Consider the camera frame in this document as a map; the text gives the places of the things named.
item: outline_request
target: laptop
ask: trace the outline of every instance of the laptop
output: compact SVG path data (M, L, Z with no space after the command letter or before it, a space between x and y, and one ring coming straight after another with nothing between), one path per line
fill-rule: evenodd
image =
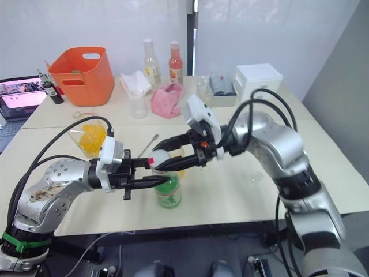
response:
M0 80L0 153L47 96L38 75Z

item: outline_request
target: clear glass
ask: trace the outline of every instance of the clear glass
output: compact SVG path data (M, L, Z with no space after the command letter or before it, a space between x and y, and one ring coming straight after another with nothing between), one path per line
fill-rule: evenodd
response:
M208 76L201 76L200 81L197 83L197 95L207 106L213 106L214 97L209 85Z
M129 109L132 117L137 119L143 119L148 116L148 105L144 95L135 96L132 93L128 93L129 96Z

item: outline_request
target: metal spoon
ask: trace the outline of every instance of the metal spoon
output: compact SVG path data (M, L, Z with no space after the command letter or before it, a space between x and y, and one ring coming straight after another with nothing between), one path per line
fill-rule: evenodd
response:
M149 144L145 147L144 150L142 150L141 154L139 154L138 158L142 156L142 154L146 151L146 149L149 148L149 146L159 137L158 134L156 134L155 136L152 137L151 141L149 142Z
M79 118L79 117L82 117L84 115L91 116L91 115L96 115L96 113L85 113L85 112L82 112L82 111L76 111L75 113L73 113L73 118Z

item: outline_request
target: bottle label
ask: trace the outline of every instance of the bottle label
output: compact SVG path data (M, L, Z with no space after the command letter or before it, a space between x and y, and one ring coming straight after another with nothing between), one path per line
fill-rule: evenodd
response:
M162 194L159 192L156 192L157 195L157 201L158 203L163 206L164 208L174 208L176 206L178 206L179 202L180 202L180 197L181 197L181 193L180 193L180 187L178 186L178 188L169 194Z
M150 84L155 87L160 85L160 70L158 66L147 66L145 67L145 73L150 81Z
M58 93L53 88L45 88L47 94L50 95L50 97L56 96Z
M180 69L169 69L169 74L171 76L171 81L175 83L180 83L183 85L183 75L182 75L182 68Z

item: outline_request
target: black cable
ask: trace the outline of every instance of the black cable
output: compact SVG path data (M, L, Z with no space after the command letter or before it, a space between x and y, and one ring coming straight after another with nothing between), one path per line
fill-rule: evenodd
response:
M229 236L229 235L225 235L225 237L230 240L230 241L237 241L239 240L240 238L259 238L261 237L262 234L256 234L256 235L245 235L245 234L239 234L239 235L236 235L234 238Z
M32 171L37 168L38 166L40 166L41 164L49 161L49 160L52 160L52 159L58 159L58 158L69 158L69 159L74 159L74 160L82 160L80 158L77 158L77 157L74 157L74 156L70 156L70 155L54 155L54 156L50 156L50 157L47 157L41 161L39 161L38 163L36 163L36 166L32 169ZM22 176L22 178L18 181L17 183L17 186L16 187L19 187L20 186L20 183L23 181L25 177L25 174ZM8 222L9 222L9 218L10 218L10 210L8 210L7 212L7 219L8 219ZM7 226L7 231L9 231L9 228L11 227L11 225L8 224Z
M279 252L281 253L282 261L283 261L284 267L287 271L287 274L288 274L289 277L293 277L292 273L291 273L291 270L289 269L287 259L286 259L286 255L285 255L283 247L282 247L281 237L279 235L279 221L278 221L279 203L280 203L280 198L279 198L279 195L278 195L277 204L276 204L276 218L275 218L276 230L277 230L277 244L278 244Z
M71 128L77 126L78 124L81 124L85 121L91 120L91 119L100 119L102 121L104 121L107 125L108 125L108 129L107 129L107 134L108 136L113 136L114 135L114 131L112 129L112 126L109 122L109 120L107 120L104 117L100 117L98 115L94 115L91 117L86 117L83 118L81 120L76 121L75 123L69 125L68 127L64 128L64 130L62 130L60 133L58 133L41 151L40 153L37 155L37 157L35 157L35 159L33 160L32 164L30 165L29 169L27 170L27 172L25 173L23 180L21 182L19 182L17 184L17 186L15 187L12 197L10 199L10 203L9 203L9 216L8 216L8 226L12 225L12 221L16 215L16 211L17 211L17 205L18 205L18 201L22 195L23 189L25 187L25 184L33 170L33 168L36 166L37 162L40 160L40 158L42 157L42 155L45 154L45 152L49 149L50 146L52 146L52 144L54 142L57 141L57 139L59 139L63 134L65 134L66 132L68 132Z
M278 246L276 246L275 249L270 250L271 247L268 247L268 252L265 253L257 253L257 254L252 254L251 256L257 257L257 256L264 256L264 255L270 255L270 254L274 254L278 251Z
M229 136L232 133L232 129L235 126L236 120L238 119L240 113L242 112L242 110L250 105L249 108L249 113L248 113L248 132L247 135L244 138L244 147L247 148L250 140L251 140L251 136L252 136L252 131L253 129L251 128L251 126L253 125L253 103L261 103L264 105L267 105L268 107L272 108L283 120L283 122L288 126L291 127L291 124L289 123L287 117L285 116L285 114L273 103L267 101L267 100L263 100L263 99L250 99L247 100L245 102L243 102L238 108L237 110L234 112L231 120L229 121L229 124L223 134L223 137L221 138L221 140L219 141L219 143L217 144L217 148L222 147L224 145L224 143L228 140Z
M270 94L270 95L273 95L275 98L277 98L278 100L279 100L279 102L281 102L282 103L282 105L286 108L286 110L288 111L288 113L289 113L289 116L291 117L291 120L292 120L292 125L293 125L293 129L295 130L295 131L297 131L298 130L298 126L297 126L297 123L296 123L296 119L295 119L295 115L293 114L293 112L292 112L292 109L289 107L289 105L287 104L287 102L280 96L280 95L278 95L277 93L275 93L274 91L271 91L270 89L267 89L267 88L258 88L258 89L256 89L255 91L253 91L252 93L251 93L251 96L250 96L250 98L251 99L254 99L254 95L255 95L255 93L257 93L257 92L266 92L266 93L268 93L268 94Z
M19 262L19 259L21 258L21 256L22 256L22 254L20 254L20 255L19 255L19 257L18 257L18 259L17 259L16 263L14 264L13 272L15 272L15 270L16 270L16 266L17 266L17 263Z
M278 262L280 262L280 263L284 266L284 263L283 263L282 259L280 259L280 258L277 256L276 252L277 252L277 251L270 252L270 254L273 256L273 258L275 258ZM290 270L292 270L293 272L295 272L295 270L294 270L292 267L290 267L290 266L288 266L288 267L289 267L289 269L290 269Z
M302 277L301 272L300 272L299 267L298 267L298 264L295 260L295 255L293 254L292 241L290 239L288 240L288 252L289 252L289 256L291 257L292 265L293 265L293 268L296 272L296 275L298 277Z

